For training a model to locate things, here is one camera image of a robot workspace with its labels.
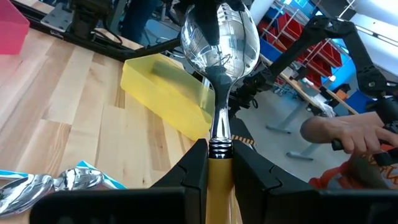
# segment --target yellow plastic tray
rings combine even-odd
[[[211,127],[213,90],[164,55],[125,61],[120,85],[192,140],[203,138]]]

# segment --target pink container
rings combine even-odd
[[[0,55],[17,55],[29,31],[29,21],[11,4],[0,0]]]

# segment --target person's hand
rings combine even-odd
[[[376,154],[380,153],[380,140],[398,147],[398,134],[372,124],[351,124],[344,121],[327,122],[326,128],[330,139],[339,139],[343,143],[344,151],[348,154]]]

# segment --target silver spoon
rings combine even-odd
[[[32,175],[14,180],[0,188],[0,217],[24,212],[51,190],[82,190],[102,183],[102,172],[93,169],[68,169],[58,178],[47,174]]]
[[[259,58],[260,41],[256,25],[248,9],[245,6],[243,8],[242,11],[234,11],[226,3],[219,6],[217,18],[220,36],[218,41],[212,40],[212,44],[197,23],[198,12],[195,7],[187,11],[181,29],[181,46],[185,57],[198,73],[210,81],[215,91],[209,158],[226,159],[232,156],[229,93],[237,80],[250,74]]]

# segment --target floor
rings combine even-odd
[[[142,38],[143,45],[154,44],[156,35],[161,34],[162,37],[172,39],[178,34],[175,29],[155,20],[149,20],[146,28],[148,38],[145,36]],[[175,59],[181,61],[188,72],[192,72],[192,68],[185,59]],[[245,122],[257,143],[256,149],[262,156],[304,181],[308,181],[312,177],[319,177],[325,170],[337,167],[348,159],[343,152],[332,151],[330,144],[320,146],[311,155],[314,158],[313,161],[301,161],[287,157],[287,152],[300,152],[310,145],[309,142],[302,139],[299,129],[301,124],[312,114],[307,111],[299,114],[290,126],[292,134],[275,133],[266,129],[266,125],[283,121],[301,102],[293,99],[289,94],[278,96],[271,91],[258,93],[256,100],[259,103],[257,109],[253,107],[247,110],[243,109],[237,113],[237,117]]]

